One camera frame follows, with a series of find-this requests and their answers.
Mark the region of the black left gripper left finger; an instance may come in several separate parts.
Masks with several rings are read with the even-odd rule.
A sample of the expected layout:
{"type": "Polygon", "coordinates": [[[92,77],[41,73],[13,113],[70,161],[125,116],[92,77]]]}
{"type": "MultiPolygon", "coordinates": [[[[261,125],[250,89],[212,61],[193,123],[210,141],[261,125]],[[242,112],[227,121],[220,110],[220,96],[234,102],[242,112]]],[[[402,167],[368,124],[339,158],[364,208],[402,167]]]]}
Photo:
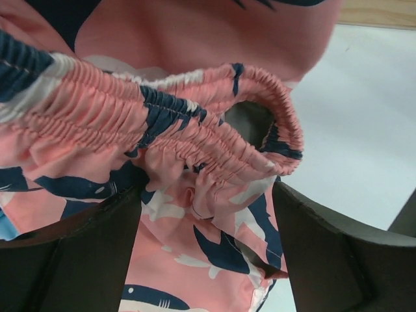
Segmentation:
{"type": "Polygon", "coordinates": [[[140,187],[1,241],[2,311],[117,311],[141,214],[140,187]]]}

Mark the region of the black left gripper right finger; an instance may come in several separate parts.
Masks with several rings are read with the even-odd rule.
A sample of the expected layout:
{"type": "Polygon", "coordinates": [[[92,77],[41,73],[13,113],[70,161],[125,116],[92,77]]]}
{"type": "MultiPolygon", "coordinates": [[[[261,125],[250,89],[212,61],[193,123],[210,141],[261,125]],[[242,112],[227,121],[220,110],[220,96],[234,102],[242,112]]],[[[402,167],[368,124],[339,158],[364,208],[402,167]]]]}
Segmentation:
{"type": "Polygon", "coordinates": [[[297,311],[414,311],[415,239],[278,182],[272,199],[297,311]]]}

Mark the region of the pink shark print shorts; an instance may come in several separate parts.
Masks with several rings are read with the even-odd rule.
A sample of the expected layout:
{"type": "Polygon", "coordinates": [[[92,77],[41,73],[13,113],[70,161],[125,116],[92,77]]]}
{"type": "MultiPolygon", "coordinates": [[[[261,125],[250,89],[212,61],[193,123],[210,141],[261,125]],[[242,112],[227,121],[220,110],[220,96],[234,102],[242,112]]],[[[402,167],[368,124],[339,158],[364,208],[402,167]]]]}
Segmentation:
{"type": "Polygon", "coordinates": [[[149,179],[120,311],[259,311],[272,187],[340,1],[2,1],[1,210],[19,235],[149,179]]]}

